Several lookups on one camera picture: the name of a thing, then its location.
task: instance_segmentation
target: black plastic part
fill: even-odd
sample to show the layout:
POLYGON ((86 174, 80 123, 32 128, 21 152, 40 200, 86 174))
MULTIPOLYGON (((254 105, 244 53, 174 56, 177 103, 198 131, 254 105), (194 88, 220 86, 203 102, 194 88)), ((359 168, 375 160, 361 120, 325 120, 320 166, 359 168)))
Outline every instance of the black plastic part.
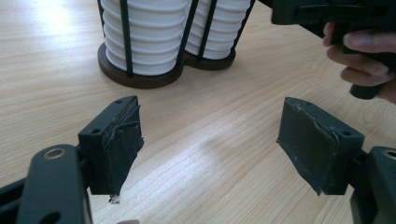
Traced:
POLYGON ((136 96, 110 104, 79 134, 84 158, 92 164, 92 194, 120 195, 120 189, 144 141, 136 96))
POLYGON ((396 222, 396 149, 374 147, 366 163, 378 212, 374 223, 396 222))
MULTIPOLYGON (((272 0, 258 0, 258 1, 270 8, 273 8, 272 0)), ((323 37, 323 27, 325 24, 326 24, 325 22, 319 22, 319 23, 314 23, 314 24, 300 24, 300 25, 302 27, 304 27, 307 31, 311 32, 312 34, 317 35, 318 37, 322 38, 323 37)))
POLYGON ((346 170, 346 179, 355 192, 367 202, 375 203, 369 176, 366 171, 366 161, 368 154, 361 150, 357 157, 349 158, 349 164, 346 170))
POLYGON ((17 223, 92 223, 73 146, 48 147, 32 158, 17 223))
POLYGON ((24 181, 21 179, 0 189, 0 220, 3 223, 17 221, 24 181))
POLYGON ((277 142, 317 194, 345 194, 348 160, 359 156, 363 139, 316 105, 285 99, 277 142))
POLYGON ((350 198, 354 224, 372 224, 378 212, 374 201, 361 197, 355 190, 350 198))
MULTIPOLYGON (((392 0, 282 0, 264 1, 273 8, 274 24, 322 24, 336 22, 333 44, 342 45, 342 37, 360 30, 396 31, 396 2, 392 0)), ((344 53, 358 53, 345 48, 344 53)), ((395 53, 364 53, 396 71, 395 53)), ((382 86, 361 87, 353 85, 350 93, 360 99, 370 100, 378 95, 382 86)))

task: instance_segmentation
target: round wooden base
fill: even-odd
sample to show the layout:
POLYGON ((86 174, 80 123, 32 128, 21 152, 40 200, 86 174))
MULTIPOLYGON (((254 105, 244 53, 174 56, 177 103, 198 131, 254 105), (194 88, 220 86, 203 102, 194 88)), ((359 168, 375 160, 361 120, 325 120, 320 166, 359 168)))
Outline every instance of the round wooden base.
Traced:
POLYGON ((108 61, 105 43, 102 44, 98 50, 99 66, 105 75, 113 81, 120 83, 121 85, 137 89, 154 89, 171 84, 180 77, 184 65, 203 70, 221 70, 231 66, 231 64, 233 64, 234 58, 234 50, 227 58, 222 60, 198 60, 197 56, 185 51, 181 65, 176 65, 171 71, 165 74, 158 76, 142 76, 134 74, 133 76, 129 77, 126 71, 120 70, 108 61))

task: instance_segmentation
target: finger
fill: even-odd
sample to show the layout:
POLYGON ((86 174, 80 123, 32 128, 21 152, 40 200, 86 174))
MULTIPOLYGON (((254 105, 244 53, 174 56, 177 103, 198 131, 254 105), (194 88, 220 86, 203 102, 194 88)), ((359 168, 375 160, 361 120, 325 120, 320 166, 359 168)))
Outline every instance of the finger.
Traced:
POLYGON ((335 23, 328 22, 323 28, 323 45, 329 47, 332 45, 332 34, 334 33, 335 23))
POLYGON ((349 66, 373 76, 384 76, 389 71, 384 64, 362 54, 343 53, 342 46, 331 46, 327 51, 327 56, 336 63, 349 66))
POLYGON ((396 33, 360 31, 349 33, 344 36, 344 44, 348 48, 367 53, 396 53, 395 43, 396 33))
POLYGON ((382 88, 378 98, 386 99, 391 103, 396 104, 396 78, 387 82, 382 88))
POLYGON ((388 73, 384 76, 372 76, 362 71, 347 67, 341 72, 341 78, 347 82, 356 84, 358 86, 377 86, 386 83, 395 78, 394 73, 388 73))

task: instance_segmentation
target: black bracket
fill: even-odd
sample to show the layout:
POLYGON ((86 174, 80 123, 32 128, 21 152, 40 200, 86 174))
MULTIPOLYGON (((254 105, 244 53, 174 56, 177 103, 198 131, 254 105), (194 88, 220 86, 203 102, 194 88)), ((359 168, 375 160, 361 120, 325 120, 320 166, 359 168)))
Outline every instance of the black bracket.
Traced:
POLYGON ((307 101, 286 98, 277 142, 302 178, 320 194, 347 186, 355 223, 395 223, 396 149, 361 149, 364 136, 307 101))
POLYGON ((87 194, 113 199, 144 142, 136 96, 110 104, 79 134, 79 145, 36 153, 28 176, 0 189, 2 223, 92 223, 87 194))

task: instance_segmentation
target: wood grain surface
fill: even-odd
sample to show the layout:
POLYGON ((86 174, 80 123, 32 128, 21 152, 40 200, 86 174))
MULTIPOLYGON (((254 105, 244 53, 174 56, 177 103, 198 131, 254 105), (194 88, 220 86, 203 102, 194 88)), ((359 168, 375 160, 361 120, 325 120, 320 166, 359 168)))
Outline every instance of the wood grain surface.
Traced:
POLYGON ((4 1, 0 6, 0 187, 30 159, 77 134, 112 101, 137 95, 146 144, 120 204, 91 196, 95 223, 352 223, 349 198, 317 194, 276 143, 286 96, 310 101, 366 136, 364 150, 396 147, 396 107, 358 100, 300 26, 271 24, 256 3, 233 65, 185 67, 175 83, 127 88, 100 70, 96 1, 4 1))

